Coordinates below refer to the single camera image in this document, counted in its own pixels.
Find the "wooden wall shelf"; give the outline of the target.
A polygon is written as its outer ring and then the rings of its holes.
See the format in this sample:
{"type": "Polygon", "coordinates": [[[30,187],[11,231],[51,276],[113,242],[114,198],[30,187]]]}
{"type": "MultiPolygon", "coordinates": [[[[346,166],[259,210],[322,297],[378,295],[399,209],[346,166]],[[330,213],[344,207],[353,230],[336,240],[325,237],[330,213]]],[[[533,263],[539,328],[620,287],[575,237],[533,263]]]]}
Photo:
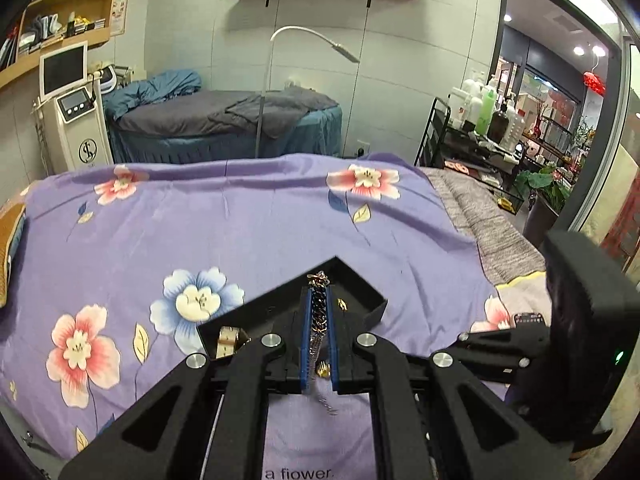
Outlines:
{"type": "Polygon", "coordinates": [[[114,0],[30,0],[1,37],[1,85],[39,66],[40,55],[85,41],[90,48],[111,38],[114,0]]]}

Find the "purple floral bedsheet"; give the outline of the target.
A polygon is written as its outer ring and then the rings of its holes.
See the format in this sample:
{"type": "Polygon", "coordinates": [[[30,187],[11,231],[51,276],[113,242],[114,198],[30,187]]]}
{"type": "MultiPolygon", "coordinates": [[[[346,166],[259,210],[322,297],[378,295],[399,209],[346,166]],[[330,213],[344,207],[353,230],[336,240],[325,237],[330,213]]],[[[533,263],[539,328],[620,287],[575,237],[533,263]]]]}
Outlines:
{"type": "Polygon", "coordinates": [[[510,318],[434,186],[400,158],[103,167],[33,184],[1,311],[1,401],[70,458],[177,364],[198,326],[331,258],[428,356],[510,318]]]}

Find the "green potted plant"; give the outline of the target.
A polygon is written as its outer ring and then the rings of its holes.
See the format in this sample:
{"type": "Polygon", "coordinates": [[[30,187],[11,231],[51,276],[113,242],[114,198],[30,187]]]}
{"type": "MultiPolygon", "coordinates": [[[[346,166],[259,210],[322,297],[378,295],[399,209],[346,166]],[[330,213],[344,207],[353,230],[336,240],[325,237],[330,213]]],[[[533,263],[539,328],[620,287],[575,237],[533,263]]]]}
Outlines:
{"type": "Polygon", "coordinates": [[[514,188],[526,200],[533,195],[541,197],[556,214],[562,211],[572,190],[552,166],[536,172],[521,171],[514,180],[514,188]]]}

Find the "white beauty machine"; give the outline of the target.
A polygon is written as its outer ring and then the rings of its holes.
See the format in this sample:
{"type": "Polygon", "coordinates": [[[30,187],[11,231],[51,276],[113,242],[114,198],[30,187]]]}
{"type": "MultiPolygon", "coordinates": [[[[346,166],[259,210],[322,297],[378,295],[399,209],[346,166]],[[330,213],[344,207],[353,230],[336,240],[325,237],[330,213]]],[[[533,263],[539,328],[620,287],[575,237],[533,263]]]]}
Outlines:
{"type": "Polygon", "coordinates": [[[88,70],[85,41],[44,54],[34,103],[44,171],[67,171],[113,163],[105,127],[100,72],[88,70]]]}

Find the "grey blanket bed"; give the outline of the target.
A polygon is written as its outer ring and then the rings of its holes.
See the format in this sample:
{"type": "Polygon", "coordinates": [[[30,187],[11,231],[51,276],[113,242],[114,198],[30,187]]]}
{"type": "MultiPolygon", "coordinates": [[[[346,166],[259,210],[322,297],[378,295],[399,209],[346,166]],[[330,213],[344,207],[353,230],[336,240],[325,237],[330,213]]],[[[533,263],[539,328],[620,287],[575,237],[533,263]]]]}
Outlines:
{"type": "Polygon", "coordinates": [[[337,156],[340,104],[299,86],[272,90],[264,106],[248,91],[205,91],[154,104],[105,105],[114,162],[193,164],[308,153],[337,156]]]}

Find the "teal duvet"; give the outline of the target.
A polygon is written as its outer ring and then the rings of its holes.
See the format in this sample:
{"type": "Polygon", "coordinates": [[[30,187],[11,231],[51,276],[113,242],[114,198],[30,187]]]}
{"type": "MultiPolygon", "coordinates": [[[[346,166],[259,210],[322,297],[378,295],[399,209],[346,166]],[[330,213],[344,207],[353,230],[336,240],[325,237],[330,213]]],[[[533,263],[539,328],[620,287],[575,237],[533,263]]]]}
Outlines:
{"type": "Polygon", "coordinates": [[[195,70],[166,70],[114,90],[103,99],[103,109],[106,118],[116,122],[140,106],[190,96],[201,88],[202,78],[195,70]]]}

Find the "black trolley rack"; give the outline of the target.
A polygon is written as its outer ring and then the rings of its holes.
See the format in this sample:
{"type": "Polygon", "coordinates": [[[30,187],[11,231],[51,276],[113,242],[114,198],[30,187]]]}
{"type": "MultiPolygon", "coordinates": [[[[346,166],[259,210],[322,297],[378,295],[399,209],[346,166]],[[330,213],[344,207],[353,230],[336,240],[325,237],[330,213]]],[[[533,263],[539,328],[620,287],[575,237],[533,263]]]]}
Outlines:
{"type": "Polygon", "coordinates": [[[515,216],[525,202],[514,185],[520,161],[475,131],[454,128],[451,108],[435,98],[413,165],[470,177],[491,192],[499,208],[515,216]]]}

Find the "green bottle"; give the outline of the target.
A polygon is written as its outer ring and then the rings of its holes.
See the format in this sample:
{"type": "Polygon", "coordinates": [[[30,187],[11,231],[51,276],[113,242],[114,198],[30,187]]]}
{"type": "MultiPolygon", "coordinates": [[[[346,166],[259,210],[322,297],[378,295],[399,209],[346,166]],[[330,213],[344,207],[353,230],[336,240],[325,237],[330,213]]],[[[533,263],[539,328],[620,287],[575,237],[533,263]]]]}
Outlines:
{"type": "Polygon", "coordinates": [[[482,106],[480,107],[480,114],[478,115],[475,126],[475,131],[481,136],[486,136],[487,134],[492,114],[494,114],[496,101],[496,88],[488,84],[483,89],[482,106]]]}

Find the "grey knitted blanket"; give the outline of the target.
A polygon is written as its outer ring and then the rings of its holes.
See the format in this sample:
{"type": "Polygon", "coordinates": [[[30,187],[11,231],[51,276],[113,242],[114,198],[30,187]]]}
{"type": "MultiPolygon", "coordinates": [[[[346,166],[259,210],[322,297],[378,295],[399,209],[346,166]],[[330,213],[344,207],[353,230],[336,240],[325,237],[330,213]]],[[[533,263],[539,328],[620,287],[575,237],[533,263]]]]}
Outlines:
{"type": "Polygon", "coordinates": [[[512,226],[480,182],[453,171],[420,170],[434,186],[454,227],[475,240],[480,263],[492,284],[546,274],[544,257],[512,226]]]}

